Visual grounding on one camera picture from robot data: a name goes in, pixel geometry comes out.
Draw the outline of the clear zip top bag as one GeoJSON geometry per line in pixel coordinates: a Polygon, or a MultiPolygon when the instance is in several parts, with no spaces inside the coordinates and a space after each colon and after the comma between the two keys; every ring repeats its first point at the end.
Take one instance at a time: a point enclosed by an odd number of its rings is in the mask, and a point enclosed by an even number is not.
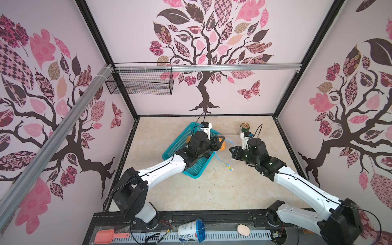
{"type": "Polygon", "coordinates": [[[222,134],[225,137],[226,149],[224,151],[215,152],[215,159],[222,163],[229,171],[234,171],[233,160],[229,149],[234,146],[242,146],[242,139],[239,134],[222,134]]]}

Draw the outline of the teal plastic basket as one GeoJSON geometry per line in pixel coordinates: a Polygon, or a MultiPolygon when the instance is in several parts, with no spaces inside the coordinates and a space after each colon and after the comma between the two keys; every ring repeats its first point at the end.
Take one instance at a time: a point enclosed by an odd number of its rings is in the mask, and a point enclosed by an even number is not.
{"type": "Polygon", "coordinates": [[[203,128],[204,124],[190,123],[177,139],[162,154],[163,160],[171,159],[173,155],[184,158],[183,174],[199,178],[215,152],[222,148],[225,138],[212,130],[203,128]]]}

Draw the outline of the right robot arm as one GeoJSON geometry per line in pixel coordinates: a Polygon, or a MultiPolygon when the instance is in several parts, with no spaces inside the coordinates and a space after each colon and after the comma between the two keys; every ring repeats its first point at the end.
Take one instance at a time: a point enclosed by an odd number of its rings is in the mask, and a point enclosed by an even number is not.
{"type": "Polygon", "coordinates": [[[312,208],[300,209],[277,200],[267,209],[269,225],[293,224],[319,235],[329,245],[351,245],[362,234],[355,202],[339,199],[299,176],[282,160],[270,156],[261,139],[251,138],[243,146],[231,147],[230,153],[233,159],[255,168],[312,208]]]}

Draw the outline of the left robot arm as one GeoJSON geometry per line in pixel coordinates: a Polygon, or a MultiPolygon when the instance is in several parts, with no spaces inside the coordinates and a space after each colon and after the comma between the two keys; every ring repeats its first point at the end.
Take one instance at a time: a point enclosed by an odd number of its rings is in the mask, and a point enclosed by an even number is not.
{"type": "Polygon", "coordinates": [[[127,169],[112,192],[112,201],[127,220],[138,218],[144,223],[155,223],[158,211],[146,201],[148,191],[173,175],[193,167],[199,159],[219,151],[225,142],[223,136],[208,136],[198,131],[188,145],[175,151],[169,159],[146,169],[127,169]]]}

